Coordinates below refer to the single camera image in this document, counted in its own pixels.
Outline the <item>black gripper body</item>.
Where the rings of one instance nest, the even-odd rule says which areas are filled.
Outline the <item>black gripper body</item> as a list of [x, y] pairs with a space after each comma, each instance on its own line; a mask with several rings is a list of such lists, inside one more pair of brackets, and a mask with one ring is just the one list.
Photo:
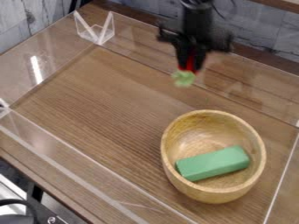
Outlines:
[[176, 53], [185, 53], [196, 47], [206, 52], [229, 53], [233, 34], [216, 25], [206, 32], [189, 34], [178, 29], [169, 29], [160, 24], [156, 39], [160, 42], [169, 43]]

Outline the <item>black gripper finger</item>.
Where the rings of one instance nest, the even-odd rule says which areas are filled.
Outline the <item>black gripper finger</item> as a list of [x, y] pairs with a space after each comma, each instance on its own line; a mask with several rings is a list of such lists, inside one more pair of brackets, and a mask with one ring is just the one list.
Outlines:
[[193, 72], [197, 73], [201, 70], [201, 66], [205, 60], [206, 51], [201, 48], [194, 50], [193, 53]]
[[184, 70], [186, 68], [186, 61], [188, 61], [188, 45], [180, 43], [176, 47], [176, 59], [178, 63], [178, 68]]

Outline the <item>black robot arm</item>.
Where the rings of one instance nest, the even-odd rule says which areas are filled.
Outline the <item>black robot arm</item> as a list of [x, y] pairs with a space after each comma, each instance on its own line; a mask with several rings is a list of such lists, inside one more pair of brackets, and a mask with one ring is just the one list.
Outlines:
[[180, 0], [181, 19], [173, 29], [158, 24], [156, 39], [174, 49], [180, 71], [197, 73], [209, 53], [229, 53], [233, 34], [213, 24], [213, 0]]

